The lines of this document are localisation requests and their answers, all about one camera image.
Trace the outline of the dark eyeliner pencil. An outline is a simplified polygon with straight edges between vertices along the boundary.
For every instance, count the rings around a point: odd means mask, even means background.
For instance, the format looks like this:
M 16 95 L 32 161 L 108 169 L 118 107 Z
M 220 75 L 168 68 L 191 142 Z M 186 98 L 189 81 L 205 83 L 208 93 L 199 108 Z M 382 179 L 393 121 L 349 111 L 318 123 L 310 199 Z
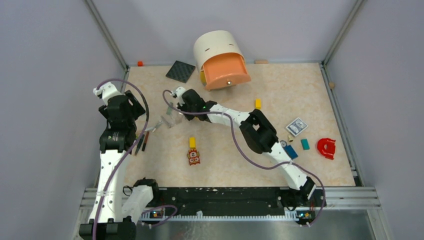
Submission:
M 143 142 L 144 142 L 144 138 L 145 138 L 145 134 L 142 134 L 141 135 L 141 138 L 140 138 L 140 140 L 139 140 L 139 142 L 138 142 L 138 144 L 137 144 L 137 146 L 136 146 L 136 148 L 135 148 L 135 152 L 134 152 L 134 155 L 136 156 L 137 154 L 138 154 L 138 152 L 140 151 L 140 149 L 141 149 L 141 147 L 142 147 L 142 145 L 143 145 Z

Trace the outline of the small red glass vial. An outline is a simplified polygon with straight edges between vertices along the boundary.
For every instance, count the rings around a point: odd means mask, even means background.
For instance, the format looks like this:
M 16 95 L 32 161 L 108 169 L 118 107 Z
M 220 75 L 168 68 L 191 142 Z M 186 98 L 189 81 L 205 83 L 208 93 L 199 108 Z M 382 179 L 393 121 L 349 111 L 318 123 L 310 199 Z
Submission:
M 142 152 L 144 152 L 145 149 L 146 149 L 146 145 L 147 145 L 147 141 L 149 139 L 149 135 L 150 135 L 150 131 L 147 131 L 146 134 L 145 134 L 144 140 L 143 140 L 142 147 L 141 147 Z

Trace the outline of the small silver white tube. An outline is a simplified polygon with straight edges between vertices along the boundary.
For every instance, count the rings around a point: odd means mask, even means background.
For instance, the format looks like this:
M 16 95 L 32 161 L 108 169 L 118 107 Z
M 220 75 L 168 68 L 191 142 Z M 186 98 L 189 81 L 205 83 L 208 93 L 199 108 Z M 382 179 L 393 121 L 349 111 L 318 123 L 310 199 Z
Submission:
M 163 123 L 159 121 L 150 131 L 155 132 Z

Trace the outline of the peach top drawer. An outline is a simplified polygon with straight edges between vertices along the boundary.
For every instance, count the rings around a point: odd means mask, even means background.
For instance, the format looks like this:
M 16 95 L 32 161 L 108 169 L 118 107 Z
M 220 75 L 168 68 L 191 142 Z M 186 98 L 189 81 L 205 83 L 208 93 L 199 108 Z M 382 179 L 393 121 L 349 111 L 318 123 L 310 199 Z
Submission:
M 238 53 L 223 53 L 208 59 L 200 71 L 200 80 L 207 91 L 232 87 L 252 80 L 245 60 Z

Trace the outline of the cream round drawer organizer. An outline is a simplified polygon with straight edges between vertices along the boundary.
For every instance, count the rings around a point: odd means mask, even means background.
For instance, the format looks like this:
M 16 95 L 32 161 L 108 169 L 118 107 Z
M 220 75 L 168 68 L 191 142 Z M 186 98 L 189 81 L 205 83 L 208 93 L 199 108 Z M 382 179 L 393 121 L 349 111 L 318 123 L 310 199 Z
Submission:
M 203 69 L 205 62 L 215 56 L 234 53 L 245 60 L 234 36 L 226 30 L 214 30 L 201 35 L 193 45 L 193 55 L 197 71 Z

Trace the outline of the green tube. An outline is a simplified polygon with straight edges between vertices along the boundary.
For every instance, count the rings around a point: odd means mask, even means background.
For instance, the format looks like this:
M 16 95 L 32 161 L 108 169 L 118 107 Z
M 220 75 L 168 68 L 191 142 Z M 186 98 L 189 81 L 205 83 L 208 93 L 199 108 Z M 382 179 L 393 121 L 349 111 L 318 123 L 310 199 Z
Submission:
M 173 114 L 173 107 L 172 106 L 168 106 L 168 108 L 166 110 L 166 114 L 168 116 L 171 116 Z

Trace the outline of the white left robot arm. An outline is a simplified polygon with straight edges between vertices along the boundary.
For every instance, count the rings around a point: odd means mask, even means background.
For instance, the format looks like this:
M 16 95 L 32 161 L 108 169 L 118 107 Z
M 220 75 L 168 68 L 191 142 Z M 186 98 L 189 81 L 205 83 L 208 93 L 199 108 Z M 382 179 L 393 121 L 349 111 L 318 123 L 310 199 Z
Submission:
M 151 186 L 135 187 L 129 203 L 122 203 L 128 155 L 140 142 L 136 120 L 149 117 L 147 103 L 141 105 L 131 91 L 120 92 L 114 79 L 105 80 L 93 89 L 104 104 L 98 111 L 106 119 L 99 138 L 100 172 L 93 209 L 87 223 L 78 228 L 84 240 L 134 240 L 137 222 L 144 207 L 160 202 L 160 193 Z

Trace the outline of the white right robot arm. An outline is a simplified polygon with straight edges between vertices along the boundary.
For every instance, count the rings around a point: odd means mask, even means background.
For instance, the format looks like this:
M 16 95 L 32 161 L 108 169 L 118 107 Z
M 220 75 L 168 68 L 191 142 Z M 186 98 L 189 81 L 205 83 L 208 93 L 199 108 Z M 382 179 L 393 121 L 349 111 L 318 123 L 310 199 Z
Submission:
M 275 161 L 274 169 L 280 168 L 293 200 L 299 206 L 307 206 L 314 198 L 316 183 L 306 171 L 293 162 L 282 147 L 277 131 L 266 116 L 258 109 L 250 112 L 238 111 L 222 106 L 215 101 L 204 101 L 194 89 L 178 87 L 171 91 L 177 99 L 176 109 L 191 121 L 194 118 L 211 124 L 230 127 L 231 133 L 239 129 L 251 151 L 269 156 Z

